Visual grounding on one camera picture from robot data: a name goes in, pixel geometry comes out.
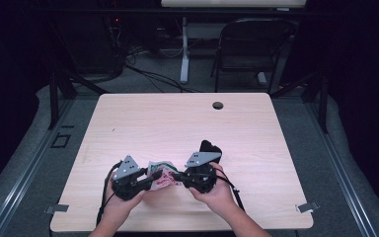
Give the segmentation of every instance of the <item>gray floor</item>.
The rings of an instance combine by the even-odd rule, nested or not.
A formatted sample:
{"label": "gray floor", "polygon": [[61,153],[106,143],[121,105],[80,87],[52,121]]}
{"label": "gray floor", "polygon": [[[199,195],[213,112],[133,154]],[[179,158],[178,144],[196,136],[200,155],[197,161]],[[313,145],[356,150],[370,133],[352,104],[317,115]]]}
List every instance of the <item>gray floor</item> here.
{"label": "gray floor", "polygon": [[[179,56],[142,53],[134,59],[137,68],[179,81]],[[213,92],[214,82],[209,77],[211,54],[195,50],[191,59],[189,82],[184,86],[200,92]],[[223,77],[220,92],[249,93],[264,90],[258,88],[258,81],[253,75],[239,74],[236,77],[239,80],[234,80],[234,75]],[[154,83],[159,89],[147,78],[124,69],[122,75],[115,80],[98,85],[113,93],[180,92],[162,83]],[[51,215],[45,214],[44,210],[57,203],[61,195],[98,100],[98,96],[89,89],[77,84],[75,87],[79,92],[76,100],[60,100],[62,117],[54,130],[47,130],[50,119],[48,88],[38,92],[40,105],[34,123],[0,176],[0,236],[49,236]],[[315,105],[303,104],[299,98],[301,91],[299,88],[272,101],[306,199],[316,201],[321,206],[313,213],[314,226],[299,230],[299,236],[379,236],[379,199],[348,152],[336,103],[333,100],[329,102],[329,134],[323,134],[316,126]],[[57,135],[63,134],[70,137],[68,145],[65,148],[54,148],[57,144],[52,142]],[[343,178],[337,173],[339,169],[334,163],[334,156],[341,161],[345,170]],[[357,198],[348,195],[350,190],[348,192],[344,188],[344,177],[352,185]],[[353,211],[357,204],[363,210],[358,212],[361,214],[358,216]],[[368,226],[362,228],[359,221],[362,217],[367,217],[372,229]],[[273,236],[296,236],[293,230],[269,232]],[[87,236],[88,233],[53,235]]]}

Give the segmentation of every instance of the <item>chair backrest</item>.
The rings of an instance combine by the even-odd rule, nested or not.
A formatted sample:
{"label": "chair backrest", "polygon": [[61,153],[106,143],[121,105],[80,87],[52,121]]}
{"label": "chair backrest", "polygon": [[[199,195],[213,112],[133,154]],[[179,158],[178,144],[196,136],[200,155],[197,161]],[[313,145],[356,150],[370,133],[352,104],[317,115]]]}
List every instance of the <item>chair backrest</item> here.
{"label": "chair backrest", "polygon": [[243,18],[226,25],[220,35],[219,46],[237,50],[251,46],[258,50],[275,51],[295,32],[295,25],[283,19]]}

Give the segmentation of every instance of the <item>black round hole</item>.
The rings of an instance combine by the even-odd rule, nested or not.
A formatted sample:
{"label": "black round hole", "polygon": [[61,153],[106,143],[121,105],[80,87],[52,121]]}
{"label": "black round hole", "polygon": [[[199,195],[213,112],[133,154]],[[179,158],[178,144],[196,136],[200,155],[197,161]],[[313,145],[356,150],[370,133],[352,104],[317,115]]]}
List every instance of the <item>black round hole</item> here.
{"label": "black round hole", "polygon": [[223,109],[223,103],[221,103],[221,102],[214,102],[213,103],[213,108],[215,109],[215,110],[221,110],[221,109]]}

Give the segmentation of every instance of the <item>wooden tabletop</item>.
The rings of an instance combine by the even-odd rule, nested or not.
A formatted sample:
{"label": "wooden tabletop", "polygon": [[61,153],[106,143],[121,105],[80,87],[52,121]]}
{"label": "wooden tabletop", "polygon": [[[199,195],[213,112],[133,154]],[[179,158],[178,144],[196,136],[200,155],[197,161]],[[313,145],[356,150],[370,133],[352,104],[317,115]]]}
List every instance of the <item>wooden tabletop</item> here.
{"label": "wooden tabletop", "polygon": [[306,0],[162,0],[163,7],[303,8]]}
{"label": "wooden tabletop", "polygon": [[[222,103],[216,110],[213,103]],[[220,164],[240,190],[249,215],[265,229],[313,225],[290,153],[268,94],[107,94],[97,103],[60,199],[55,232],[95,228],[104,178],[131,155],[140,167],[171,161],[180,171],[200,142],[221,148]],[[119,231],[229,230],[184,186],[148,192]]]}

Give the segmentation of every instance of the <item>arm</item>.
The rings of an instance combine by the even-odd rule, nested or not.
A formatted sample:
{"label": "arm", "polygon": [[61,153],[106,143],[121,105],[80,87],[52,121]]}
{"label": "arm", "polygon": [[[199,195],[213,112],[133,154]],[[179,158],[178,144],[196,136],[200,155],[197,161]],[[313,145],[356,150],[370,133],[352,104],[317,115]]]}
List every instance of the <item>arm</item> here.
{"label": "arm", "polygon": [[[210,163],[210,165],[223,171],[223,168],[216,163]],[[221,172],[216,171],[216,174],[223,177]],[[207,194],[201,194],[194,188],[189,188],[189,191],[195,199],[206,203],[214,213],[222,217],[233,229],[236,236],[270,236],[233,201],[230,187],[224,181],[217,179],[216,185]]]}
{"label": "arm", "polygon": [[110,178],[106,191],[106,197],[109,201],[104,207],[103,217],[98,226],[91,233],[90,237],[113,236],[122,223],[124,223],[131,210],[143,200],[145,195],[145,191],[142,191],[131,200],[123,200],[114,195],[114,191],[111,189],[112,185],[113,176]]}

